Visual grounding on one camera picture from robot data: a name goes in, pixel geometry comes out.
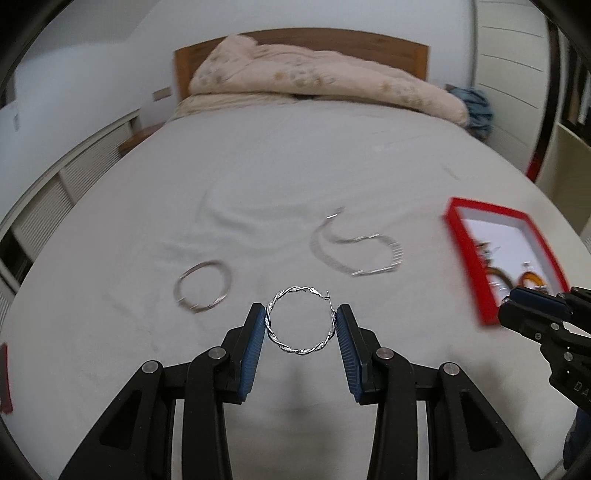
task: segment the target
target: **blue gripper pad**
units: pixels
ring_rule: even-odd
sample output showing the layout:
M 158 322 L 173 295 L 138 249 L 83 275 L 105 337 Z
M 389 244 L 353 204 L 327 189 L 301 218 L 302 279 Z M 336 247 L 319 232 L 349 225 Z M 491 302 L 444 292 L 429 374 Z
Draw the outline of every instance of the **blue gripper pad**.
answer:
M 265 338 L 266 314 L 265 307 L 261 306 L 259 314 L 256 317 L 255 326 L 252 329 L 251 338 L 242 357 L 240 385 L 238 387 L 238 398 L 240 401 L 246 400 L 246 396 L 251 392 L 252 384 L 255 381 L 256 366 L 261 356 L 262 341 Z
M 521 306 L 528 307 L 546 315 L 552 315 L 562 322 L 570 321 L 570 308 L 555 297 L 549 297 L 536 291 L 514 288 L 509 298 Z
M 340 354 L 343 357 L 349 391 L 358 403 L 363 393 L 361 389 L 361 363 L 349 332 L 349 326 L 341 309 L 336 312 L 336 336 L 339 339 Z

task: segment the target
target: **red box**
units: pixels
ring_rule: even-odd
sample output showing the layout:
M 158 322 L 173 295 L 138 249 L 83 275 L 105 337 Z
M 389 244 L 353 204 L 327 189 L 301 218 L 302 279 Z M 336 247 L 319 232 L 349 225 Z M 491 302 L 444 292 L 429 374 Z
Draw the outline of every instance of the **red box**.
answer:
M 558 292 L 569 290 L 569 284 L 552 250 L 526 213 L 490 203 L 453 197 L 445 219 L 462 256 L 483 325 L 499 323 L 498 292 L 493 292 L 491 288 L 486 265 L 477 247 L 478 243 L 489 242 L 489 238 L 483 236 L 494 239 L 497 243 L 493 244 L 495 251 L 502 250 L 502 254 L 498 255 L 498 261 L 502 263 L 503 272 L 508 273 L 508 279 L 520 278 L 519 274 L 525 273 L 520 272 L 520 268 L 532 270 L 518 261 L 522 259 L 524 263 L 535 265 L 535 271 L 540 272 L 540 277 L 544 279 L 550 294 L 556 295 Z

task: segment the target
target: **wooden nightstand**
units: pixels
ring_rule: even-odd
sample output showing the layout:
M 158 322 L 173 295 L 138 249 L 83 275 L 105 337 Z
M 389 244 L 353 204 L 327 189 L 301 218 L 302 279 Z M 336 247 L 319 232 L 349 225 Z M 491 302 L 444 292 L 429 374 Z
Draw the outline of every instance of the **wooden nightstand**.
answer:
M 137 147 L 140 143 L 142 143 L 146 138 L 152 135 L 155 131 L 158 131 L 165 122 L 161 124 L 152 125 L 151 127 L 146 127 L 137 132 L 133 137 L 128 138 L 119 146 L 119 154 L 121 157 L 126 156 L 131 150 Z

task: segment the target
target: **beige comforter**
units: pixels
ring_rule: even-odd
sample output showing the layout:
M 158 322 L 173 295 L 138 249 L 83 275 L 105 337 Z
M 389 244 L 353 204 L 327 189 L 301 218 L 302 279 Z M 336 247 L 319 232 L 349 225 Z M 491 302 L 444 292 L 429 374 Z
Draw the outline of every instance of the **beige comforter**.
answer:
M 259 45 L 244 35 L 227 37 L 211 52 L 195 72 L 189 91 L 192 96 L 179 105 L 175 118 L 224 106 L 286 103 L 285 94 L 301 94 L 411 108 L 460 126 L 468 120 L 460 99 L 403 70 L 334 51 Z

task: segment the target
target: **white bed sheet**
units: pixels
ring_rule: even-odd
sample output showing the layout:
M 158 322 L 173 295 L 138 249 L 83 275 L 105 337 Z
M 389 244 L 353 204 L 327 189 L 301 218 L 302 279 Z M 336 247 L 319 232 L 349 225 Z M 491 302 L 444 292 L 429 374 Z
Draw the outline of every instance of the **white bed sheet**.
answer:
M 14 403 L 7 426 L 43 478 L 56 479 L 144 361 L 190 361 L 239 326 L 251 303 L 307 285 L 351 304 L 361 326 L 411 362 L 460 364 L 546 473 L 574 407 L 548 385 L 534 342 L 479 326 L 441 218 L 451 196 L 526 211 L 571 283 L 591 284 L 591 256 L 550 201 L 444 120 L 307 101 L 167 124 L 82 198 L 17 294 L 0 332 Z M 400 241 L 397 272 L 350 278 L 313 256 L 312 231 L 339 206 L 337 233 Z M 359 268 L 388 261 L 387 249 L 368 243 L 325 247 Z M 215 309 L 192 315 L 175 305 L 173 284 L 211 258 L 230 265 L 232 289 Z M 194 290 L 207 301 L 218 286 L 215 272 L 195 275 L 187 296 Z M 329 316 L 323 302 L 300 295 L 277 304 L 274 324 L 282 339 L 307 346 L 322 338 Z M 336 340 L 307 357 L 265 340 L 253 391 L 226 412 L 236 479 L 366 476 L 375 407 L 349 394 Z M 424 425 L 420 455 L 419 478 L 427 478 Z

